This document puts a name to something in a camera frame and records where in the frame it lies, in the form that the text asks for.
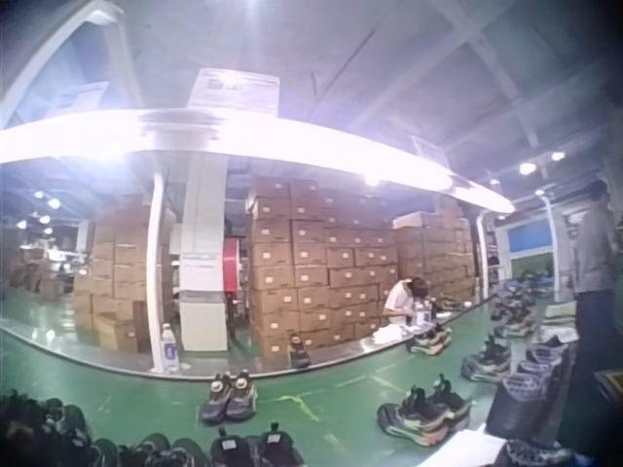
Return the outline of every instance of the person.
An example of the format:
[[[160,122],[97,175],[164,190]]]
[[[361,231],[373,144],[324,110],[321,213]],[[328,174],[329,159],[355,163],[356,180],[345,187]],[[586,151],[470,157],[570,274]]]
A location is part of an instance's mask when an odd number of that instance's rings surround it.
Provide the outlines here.
[[[613,323],[614,285],[618,250],[614,216],[603,180],[588,186],[591,206],[582,218],[577,237],[575,325],[580,337],[576,377],[590,378],[610,366],[617,336]]]
[[[392,324],[410,324],[415,303],[428,296],[428,286],[420,277],[403,279],[391,288],[385,301],[384,315]]]

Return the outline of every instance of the gray shirt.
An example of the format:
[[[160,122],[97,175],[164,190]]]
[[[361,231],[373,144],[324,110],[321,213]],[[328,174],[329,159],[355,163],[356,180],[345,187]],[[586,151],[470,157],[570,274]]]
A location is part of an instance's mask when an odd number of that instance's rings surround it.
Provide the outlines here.
[[[592,206],[580,223],[577,236],[578,276],[575,292],[614,288],[614,216],[602,203]]]

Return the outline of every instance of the water bottle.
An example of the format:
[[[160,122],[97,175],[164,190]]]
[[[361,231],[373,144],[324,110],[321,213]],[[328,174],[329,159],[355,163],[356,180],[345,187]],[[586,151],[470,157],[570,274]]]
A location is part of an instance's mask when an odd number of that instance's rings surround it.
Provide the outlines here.
[[[171,331],[171,326],[167,323],[163,325],[163,355],[165,358],[165,371],[167,373],[177,372],[179,370],[177,343],[175,335]]]

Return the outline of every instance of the white sign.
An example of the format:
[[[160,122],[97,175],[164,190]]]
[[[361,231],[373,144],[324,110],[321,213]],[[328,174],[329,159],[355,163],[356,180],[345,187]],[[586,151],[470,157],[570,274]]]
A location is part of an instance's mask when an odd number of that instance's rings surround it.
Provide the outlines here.
[[[188,99],[189,108],[245,110],[277,116],[279,78],[218,68],[202,68]]]
[[[46,118],[95,110],[108,89],[108,85],[108,81],[100,81],[67,88],[56,97]]]
[[[446,158],[446,153],[439,146],[435,146],[434,144],[426,141],[425,139],[421,139],[420,137],[415,135],[411,136],[411,140],[416,146],[416,154],[418,156],[428,159],[431,162],[436,162],[446,168],[450,168],[450,165],[448,164],[448,158]]]

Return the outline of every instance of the dark hair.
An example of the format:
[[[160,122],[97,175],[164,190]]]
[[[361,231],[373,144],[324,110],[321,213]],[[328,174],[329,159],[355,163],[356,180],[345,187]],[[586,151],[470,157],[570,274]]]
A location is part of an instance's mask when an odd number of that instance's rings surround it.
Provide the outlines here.
[[[428,285],[426,285],[426,281],[421,277],[411,279],[411,282],[407,282],[407,287],[409,287],[413,296],[418,299],[423,299],[428,296]]]
[[[607,195],[607,184],[604,180],[595,180],[588,185],[588,196],[592,201],[599,201]]]

